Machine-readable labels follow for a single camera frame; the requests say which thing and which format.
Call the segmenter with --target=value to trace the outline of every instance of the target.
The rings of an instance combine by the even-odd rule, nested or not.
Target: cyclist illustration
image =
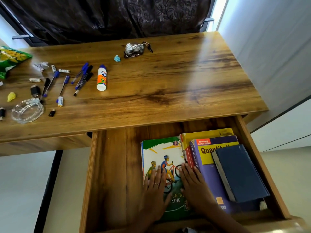
[[[171,166],[171,165],[173,165],[173,162],[170,163],[170,164],[168,163],[168,161],[169,161],[169,156],[168,156],[168,155],[164,156],[164,159],[165,159],[165,160],[164,160],[164,161],[162,162],[162,164],[161,164],[161,171],[162,171],[163,168],[164,168],[165,173],[166,173],[166,178],[171,177],[171,179],[173,180],[173,182],[175,182],[173,173],[172,173],[172,172],[168,172],[167,169],[165,168],[166,166]]]
[[[151,162],[151,167],[148,169],[148,172],[147,172],[147,174],[148,174],[148,179],[150,179],[150,177],[151,177],[151,171],[152,170],[154,170],[155,168],[156,168],[156,162],[155,161],[152,161]]]

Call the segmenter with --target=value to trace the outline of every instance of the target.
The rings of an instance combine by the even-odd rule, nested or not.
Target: yellow crumpled paper
[[[14,92],[10,92],[7,96],[7,101],[10,102],[11,100],[14,100],[16,98],[16,95]]]

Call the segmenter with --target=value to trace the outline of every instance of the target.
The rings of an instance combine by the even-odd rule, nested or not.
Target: desk top
[[[125,59],[129,42],[147,41],[153,53]],[[0,107],[6,117],[0,122],[0,142],[82,134],[88,131],[142,126],[203,118],[242,115],[265,111],[267,106],[218,32],[191,33],[145,39],[116,40],[75,45],[23,49],[33,55],[9,71],[0,87]],[[119,55],[121,62],[115,62]],[[66,74],[61,74],[45,99],[44,113],[36,121],[18,124],[11,109],[31,98],[30,86],[43,89],[44,82],[29,78],[53,77],[50,69],[41,74],[33,63],[48,61],[57,69],[70,70],[72,78],[85,62],[94,76],[74,97],[74,86],[65,86],[64,107],[56,99]],[[107,90],[96,89],[97,70],[107,68]],[[7,95],[17,97],[7,102]],[[54,117],[48,114],[56,109]]]

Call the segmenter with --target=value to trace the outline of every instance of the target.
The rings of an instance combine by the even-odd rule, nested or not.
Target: wooden desk
[[[128,42],[143,40],[150,42],[153,53],[145,50],[139,57],[123,58]],[[1,122],[1,130],[5,132],[0,133],[0,143],[267,110],[218,32],[23,50],[33,58],[10,70],[0,88],[0,107],[7,110],[6,118]],[[119,63],[113,60],[117,54],[121,56]],[[46,98],[44,114],[32,123],[18,124],[10,118],[10,110],[31,97],[30,86],[35,83],[29,82],[29,78],[42,77],[32,64],[42,61],[54,64],[58,69],[71,70],[71,78],[88,62],[94,66],[95,75],[77,97],[73,97],[74,86],[66,85],[64,107],[58,108],[55,101],[66,75],[61,74]],[[104,92],[96,89],[96,74],[102,63],[108,71]],[[52,70],[43,71],[43,76],[52,78]],[[44,82],[37,84],[43,88]],[[10,92],[15,92],[17,97],[7,102]],[[53,118],[48,117],[52,109],[56,109]]]
[[[153,53],[146,50],[142,56],[124,59],[125,45],[133,41],[149,42]],[[134,218],[142,191],[142,140],[225,127],[231,127],[244,144],[271,194],[266,198],[267,211],[243,215],[239,220],[259,223],[291,218],[241,117],[267,107],[219,33],[25,51],[33,54],[33,59],[11,70],[0,88],[0,107],[8,111],[0,124],[0,154],[91,145],[80,233],[123,227]],[[121,56],[121,62],[113,60],[115,55]],[[103,63],[108,72],[107,90],[96,90],[94,76],[75,98],[74,86],[69,84],[63,93],[64,107],[58,108],[55,101],[63,85],[62,74],[48,94],[45,113],[32,123],[17,124],[10,119],[10,109],[31,97],[29,78],[41,76],[31,65],[42,61],[71,70],[72,77],[85,62],[94,66],[93,72]],[[53,73],[46,70],[43,75],[52,77]],[[12,102],[6,102],[9,92],[17,94]],[[52,109],[56,114],[48,117]],[[89,131],[92,139],[86,135]]]

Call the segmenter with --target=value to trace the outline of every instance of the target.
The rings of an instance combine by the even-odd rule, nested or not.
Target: glass ashtray
[[[30,123],[43,114],[43,105],[39,98],[22,101],[12,109],[11,118],[18,123]]]

